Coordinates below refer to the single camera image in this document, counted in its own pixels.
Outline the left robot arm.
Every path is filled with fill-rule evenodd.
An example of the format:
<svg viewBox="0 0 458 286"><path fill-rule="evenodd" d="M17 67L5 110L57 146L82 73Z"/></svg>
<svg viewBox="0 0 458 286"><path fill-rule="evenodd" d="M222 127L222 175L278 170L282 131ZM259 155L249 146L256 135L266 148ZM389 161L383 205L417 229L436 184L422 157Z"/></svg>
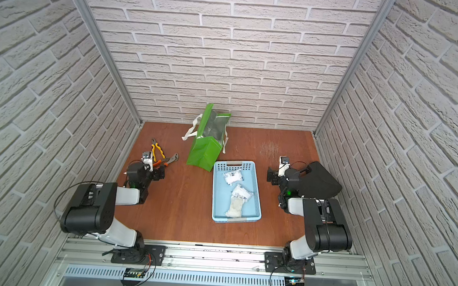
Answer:
<svg viewBox="0 0 458 286"><path fill-rule="evenodd" d="M117 206L142 205L149 195L153 181L165 176L165 166L133 162L126 171L127 185L116 182L80 182L72 186L74 193L58 222L61 231L76 236L90 236L112 247L102 255L111 256L115 264L154 263L154 256L146 249L142 234L128 228L115 217Z"/></svg>

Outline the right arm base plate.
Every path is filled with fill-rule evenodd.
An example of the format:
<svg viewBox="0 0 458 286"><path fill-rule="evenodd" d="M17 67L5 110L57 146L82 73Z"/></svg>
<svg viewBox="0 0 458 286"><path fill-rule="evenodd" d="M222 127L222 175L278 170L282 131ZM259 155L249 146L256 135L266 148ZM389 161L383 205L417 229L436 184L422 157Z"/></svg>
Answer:
<svg viewBox="0 0 458 286"><path fill-rule="evenodd" d="M295 260L288 256L285 257L283 253L273 251L264 253L264 265L267 273L316 274L316 267L313 258Z"/></svg>

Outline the white ice pack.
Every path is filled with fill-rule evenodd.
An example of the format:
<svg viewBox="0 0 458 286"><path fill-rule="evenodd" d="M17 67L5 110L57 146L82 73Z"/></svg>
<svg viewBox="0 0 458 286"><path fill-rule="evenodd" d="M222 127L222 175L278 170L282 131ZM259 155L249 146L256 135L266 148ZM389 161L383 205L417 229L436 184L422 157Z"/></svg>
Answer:
<svg viewBox="0 0 458 286"><path fill-rule="evenodd" d="M241 169L236 169L234 171L229 171L223 173L224 181L228 185L233 185L234 183L243 181L243 175Z"/></svg>
<svg viewBox="0 0 458 286"><path fill-rule="evenodd" d="M241 184L237 184L234 187L231 195L235 198L242 199L245 202L248 202L249 199L253 197L253 192L248 191Z"/></svg>
<svg viewBox="0 0 458 286"><path fill-rule="evenodd" d="M241 218L242 217L242 207L245 204L245 199L240 197L231 197L230 207L225 215L228 218Z"/></svg>

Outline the green insulated delivery bag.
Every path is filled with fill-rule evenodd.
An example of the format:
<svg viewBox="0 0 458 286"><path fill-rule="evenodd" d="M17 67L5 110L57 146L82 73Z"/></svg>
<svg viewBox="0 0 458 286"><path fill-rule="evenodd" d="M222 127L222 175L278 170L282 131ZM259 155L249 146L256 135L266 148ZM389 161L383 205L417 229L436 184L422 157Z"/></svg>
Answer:
<svg viewBox="0 0 458 286"><path fill-rule="evenodd" d="M193 138L191 150L187 158L187 165L200 167L210 172L220 153L226 152L226 144L229 140L227 125L231 118L230 113L217 113L214 105L209 103L206 109L192 122L183 141Z"/></svg>

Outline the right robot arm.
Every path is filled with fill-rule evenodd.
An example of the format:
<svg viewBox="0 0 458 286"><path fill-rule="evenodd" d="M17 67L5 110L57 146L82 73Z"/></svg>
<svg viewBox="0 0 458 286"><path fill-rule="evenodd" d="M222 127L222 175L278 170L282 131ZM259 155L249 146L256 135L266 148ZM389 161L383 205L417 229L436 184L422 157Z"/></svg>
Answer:
<svg viewBox="0 0 458 286"><path fill-rule="evenodd" d="M304 234L284 247L280 267L294 270L320 253L351 249L351 232L335 199L342 186L320 163L301 170L268 168L267 181L280 188L279 207L304 221Z"/></svg>

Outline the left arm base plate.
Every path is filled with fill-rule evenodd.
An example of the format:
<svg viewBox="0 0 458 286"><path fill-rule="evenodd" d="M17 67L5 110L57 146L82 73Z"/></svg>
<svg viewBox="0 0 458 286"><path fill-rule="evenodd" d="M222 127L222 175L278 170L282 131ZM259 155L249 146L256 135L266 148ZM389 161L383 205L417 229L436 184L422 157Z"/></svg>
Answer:
<svg viewBox="0 0 458 286"><path fill-rule="evenodd" d="M163 264L166 254L166 246L146 245L143 248L113 249L111 263L135 264L135 265L156 265Z"/></svg>

